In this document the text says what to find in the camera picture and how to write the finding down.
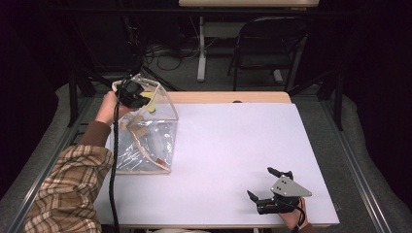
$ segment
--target plastic bag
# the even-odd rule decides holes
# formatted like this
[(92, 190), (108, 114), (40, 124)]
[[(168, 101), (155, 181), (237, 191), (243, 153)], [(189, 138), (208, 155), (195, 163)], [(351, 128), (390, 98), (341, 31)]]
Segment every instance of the plastic bag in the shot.
[(140, 84), (146, 106), (119, 121), (118, 174), (165, 174), (171, 172), (178, 114), (163, 86), (147, 79)]

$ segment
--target plaid sleeve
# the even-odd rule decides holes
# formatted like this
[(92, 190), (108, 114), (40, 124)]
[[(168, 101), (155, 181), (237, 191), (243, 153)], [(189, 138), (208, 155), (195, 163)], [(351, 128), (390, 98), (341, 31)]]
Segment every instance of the plaid sleeve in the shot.
[(112, 164), (105, 148), (79, 145), (63, 151), (38, 190), (24, 231), (101, 232), (93, 202)]

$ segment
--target black curtain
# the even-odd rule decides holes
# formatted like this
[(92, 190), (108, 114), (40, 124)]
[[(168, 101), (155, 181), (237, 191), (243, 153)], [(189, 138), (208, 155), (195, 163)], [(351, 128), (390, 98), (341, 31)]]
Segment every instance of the black curtain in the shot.
[(52, 122), (67, 72), (35, 1), (3, 1), (0, 9), (1, 198)]
[[(373, 23), (361, 36), (351, 34), (361, 18), (315, 20), (295, 84), (307, 83), (333, 68), (342, 60), (348, 38), (360, 38), (360, 46), (346, 63), (343, 93), (358, 106), (372, 160), (394, 193), (412, 210), (412, 189), (404, 181), (412, 176), (411, 3), (321, 0), (319, 10), (351, 11), (368, 4), (376, 11)], [(334, 79), (323, 83), (334, 86)]]

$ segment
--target black cord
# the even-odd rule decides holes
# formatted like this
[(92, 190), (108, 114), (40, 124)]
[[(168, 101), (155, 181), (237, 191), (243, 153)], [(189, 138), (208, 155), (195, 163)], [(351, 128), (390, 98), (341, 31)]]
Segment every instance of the black cord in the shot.
[(146, 71), (149, 75), (153, 76), (159, 83), (161, 83), (163, 86), (171, 89), (171, 90), (175, 90), (175, 91), (183, 91), (183, 89), (175, 86), (174, 84), (166, 81), (164, 78), (162, 78), (161, 76), (159, 76), (157, 73), (155, 73), (153, 70), (151, 70), (149, 67), (147, 66), (142, 66), (142, 69), (144, 71)]
[[(126, 77), (123, 78), (120, 86), (123, 86), (125, 81), (126, 81)], [(120, 96), (121, 88), (118, 89), (118, 92), (119, 92), (118, 96)], [(118, 165), (118, 149), (119, 149), (119, 107), (120, 107), (120, 99), (118, 98), (118, 102), (116, 103), (116, 107), (114, 111), (114, 125), (113, 125), (113, 131), (115, 135), (115, 144), (114, 144), (114, 149), (113, 149), (114, 161), (112, 165), (112, 173), (110, 176), (110, 183), (109, 183), (110, 206), (112, 207), (112, 215), (113, 215), (113, 221), (115, 222), (115, 232), (116, 233), (120, 233), (119, 219), (118, 219), (118, 213), (116, 211), (115, 195), (114, 195), (114, 183), (115, 183), (115, 176), (116, 176), (116, 170), (117, 170), (117, 165)]]
[(306, 214), (303, 211), (304, 206), (303, 206), (302, 198), (299, 198), (299, 202), (302, 203), (302, 208), (298, 206), (295, 207), (297, 210), (300, 211), (300, 216), (299, 216), (299, 221), (297, 222), (297, 226), (292, 230), (292, 233), (297, 233), (300, 229), (300, 226), (303, 224), (303, 222), (305, 222), (305, 219), (306, 219)]
[[(161, 57), (175, 57), (175, 58), (178, 59), (178, 64), (177, 64), (175, 67), (172, 67), (172, 68), (168, 68), (168, 69), (163, 68), (163, 67), (160, 66), (160, 58), (161, 58)], [(157, 57), (157, 60), (156, 60), (156, 65), (157, 65), (157, 67), (158, 67), (160, 70), (162, 70), (162, 71), (173, 71), (173, 70), (176, 70), (177, 68), (179, 68), (179, 67), (181, 66), (181, 64), (182, 64), (182, 57), (181, 57), (180, 55), (177, 55), (177, 56), (174, 56), (174, 55), (159, 55), (159, 56)]]

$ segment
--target office chair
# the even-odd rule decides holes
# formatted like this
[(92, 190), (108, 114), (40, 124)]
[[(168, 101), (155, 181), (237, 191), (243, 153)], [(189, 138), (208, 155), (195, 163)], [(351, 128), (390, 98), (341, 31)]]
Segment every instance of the office chair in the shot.
[(237, 44), (227, 74), (234, 66), (233, 91), (240, 70), (289, 70), (285, 84), (288, 88), (292, 67), (300, 41), (306, 36), (308, 22), (296, 17), (258, 17), (247, 22), (239, 31)]

